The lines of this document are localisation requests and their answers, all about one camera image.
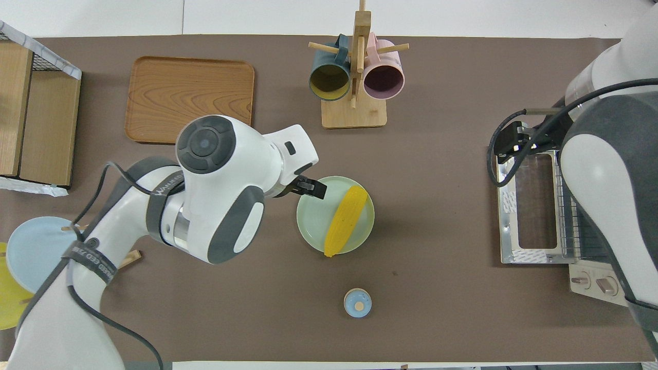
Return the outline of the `dark blue mug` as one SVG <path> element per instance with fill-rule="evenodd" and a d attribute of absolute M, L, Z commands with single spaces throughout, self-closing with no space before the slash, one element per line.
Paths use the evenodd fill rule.
<path fill-rule="evenodd" d="M 336 101 L 343 98 L 350 89 L 351 57 L 349 56 L 349 38 L 338 35 L 333 44 L 326 44 L 338 50 L 337 53 L 315 51 L 309 75 L 309 88 L 324 101 Z"/>

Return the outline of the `yellow corn cob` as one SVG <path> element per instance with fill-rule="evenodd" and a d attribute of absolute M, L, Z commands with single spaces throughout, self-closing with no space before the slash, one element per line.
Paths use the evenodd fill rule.
<path fill-rule="evenodd" d="M 359 221 L 369 198 L 360 186 L 352 186 L 339 203 L 324 240 L 324 256 L 333 257 L 343 251 Z"/>

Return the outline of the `glass oven door with handle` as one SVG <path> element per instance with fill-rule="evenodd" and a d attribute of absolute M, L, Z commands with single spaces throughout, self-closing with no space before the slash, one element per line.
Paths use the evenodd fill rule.
<path fill-rule="evenodd" d="M 569 263 L 558 224 L 555 152 L 531 155 L 496 190 L 500 255 L 505 264 Z"/>

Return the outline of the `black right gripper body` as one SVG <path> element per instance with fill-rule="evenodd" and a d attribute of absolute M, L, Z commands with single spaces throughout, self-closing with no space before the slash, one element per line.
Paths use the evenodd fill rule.
<path fill-rule="evenodd" d="M 536 140 L 533 145 L 533 151 L 558 151 L 562 147 L 562 142 L 567 135 L 573 119 L 569 114 L 563 115 L 555 124 Z"/>

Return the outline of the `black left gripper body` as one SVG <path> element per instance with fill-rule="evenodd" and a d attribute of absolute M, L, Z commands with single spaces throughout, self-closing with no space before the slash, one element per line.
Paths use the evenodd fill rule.
<path fill-rule="evenodd" d="M 289 193 L 294 193 L 299 196 L 303 195 L 303 190 L 300 187 L 300 183 L 305 182 L 305 176 L 296 176 L 296 178 L 293 179 L 292 182 L 290 182 L 288 185 L 286 185 L 283 190 L 278 192 L 273 198 L 279 198 L 279 197 L 284 197 Z"/>

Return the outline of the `wooden mug rack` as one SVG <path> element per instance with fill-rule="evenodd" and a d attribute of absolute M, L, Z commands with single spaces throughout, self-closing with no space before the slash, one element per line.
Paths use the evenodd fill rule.
<path fill-rule="evenodd" d="M 371 25 L 372 14 L 366 8 L 366 0 L 359 0 L 359 9 L 355 12 L 353 22 L 353 34 L 348 36 L 349 56 L 352 64 L 350 89 L 343 98 L 336 101 L 320 99 L 321 122 L 326 129 L 378 128 L 387 123 L 386 101 L 389 99 L 373 99 L 365 93 L 363 88 L 362 73 L 364 70 L 365 48 L 369 33 L 372 31 Z M 338 52 L 336 48 L 328 47 L 326 44 L 310 42 L 308 47 L 313 49 L 314 52 L 317 49 L 333 53 Z M 399 51 L 400 54 L 400 52 L 407 49 L 409 49 L 409 44 L 393 44 L 393 46 L 379 49 L 378 52 Z"/>

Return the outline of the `yellow plate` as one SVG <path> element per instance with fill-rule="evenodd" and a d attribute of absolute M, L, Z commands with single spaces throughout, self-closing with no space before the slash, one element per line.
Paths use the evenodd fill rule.
<path fill-rule="evenodd" d="M 7 244 L 0 242 L 0 330 L 16 327 L 33 297 L 33 293 L 22 287 L 10 273 L 6 249 Z"/>

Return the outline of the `light blue plate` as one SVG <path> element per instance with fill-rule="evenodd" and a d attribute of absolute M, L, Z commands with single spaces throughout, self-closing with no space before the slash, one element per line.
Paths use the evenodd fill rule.
<path fill-rule="evenodd" d="M 10 235 L 6 259 L 10 274 L 28 292 L 36 293 L 76 239 L 70 220 L 38 216 Z"/>

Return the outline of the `white toaster oven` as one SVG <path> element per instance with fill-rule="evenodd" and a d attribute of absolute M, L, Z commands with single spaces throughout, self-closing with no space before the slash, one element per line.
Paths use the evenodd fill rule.
<path fill-rule="evenodd" d="M 562 256 L 570 261 L 571 292 L 626 307 L 627 299 L 604 241 L 562 179 L 557 153 L 553 155 L 553 173 L 559 241 Z"/>

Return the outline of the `brown wooden tray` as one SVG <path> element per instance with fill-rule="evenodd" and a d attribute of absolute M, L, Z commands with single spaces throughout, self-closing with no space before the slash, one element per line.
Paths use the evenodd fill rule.
<path fill-rule="evenodd" d="M 142 56 L 130 72 L 125 135 L 173 145 L 191 120 L 224 115 L 253 122 L 255 70 L 245 61 Z"/>

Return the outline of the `pale green plate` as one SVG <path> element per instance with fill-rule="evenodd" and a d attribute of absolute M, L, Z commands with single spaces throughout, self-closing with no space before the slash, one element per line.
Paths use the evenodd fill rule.
<path fill-rule="evenodd" d="M 343 176 L 324 177 L 320 179 L 320 182 L 327 185 L 326 197 L 324 199 L 317 199 L 310 196 L 302 196 L 297 208 L 297 222 L 302 237 L 315 250 L 324 254 L 324 240 L 339 203 L 350 187 L 362 187 L 362 185 L 353 179 Z M 343 251 L 339 254 L 345 254 L 359 248 L 370 236 L 372 227 L 374 226 L 374 220 L 374 204 L 369 195 L 352 236 Z"/>

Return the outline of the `small blue bell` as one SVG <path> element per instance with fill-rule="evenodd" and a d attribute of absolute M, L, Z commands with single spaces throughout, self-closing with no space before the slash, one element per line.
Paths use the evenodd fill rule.
<path fill-rule="evenodd" d="M 343 307 L 351 318 L 366 318 L 372 310 L 372 299 L 366 290 L 353 288 L 344 295 Z"/>

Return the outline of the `pink mug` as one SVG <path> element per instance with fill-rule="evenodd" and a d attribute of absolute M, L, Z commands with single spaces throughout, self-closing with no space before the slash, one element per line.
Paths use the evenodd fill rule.
<path fill-rule="evenodd" d="M 393 43 L 389 40 L 378 39 L 372 31 L 369 33 L 362 76 L 364 91 L 373 99 L 392 99 L 405 85 L 399 51 L 378 52 L 390 46 Z"/>

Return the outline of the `brown table mat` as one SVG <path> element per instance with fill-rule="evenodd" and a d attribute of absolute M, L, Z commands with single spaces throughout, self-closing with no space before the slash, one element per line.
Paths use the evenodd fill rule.
<path fill-rule="evenodd" d="M 0 242 L 36 216 L 78 215 L 103 165 L 167 145 L 125 135 L 130 72 L 141 56 L 238 60 L 255 70 L 253 126 L 308 132 L 306 176 L 352 178 L 375 223 L 357 250 L 325 258 L 299 234 L 298 196 L 269 199 L 244 253 L 212 266 L 143 237 L 143 258 L 106 289 L 101 311 L 166 361 L 640 362 L 653 360 L 628 310 L 569 291 L 564 265 L 500 262 L 486 148 L 501 120 L 550 107 L 615 39 L 410 38 L 406 82 L 381 128 L 324 129 L 308 89 L 310 36 L 42 38 L 83 72 L 68 196 L 0 191 Z M 351 318 L 346 292 L 372 310 Z"/>

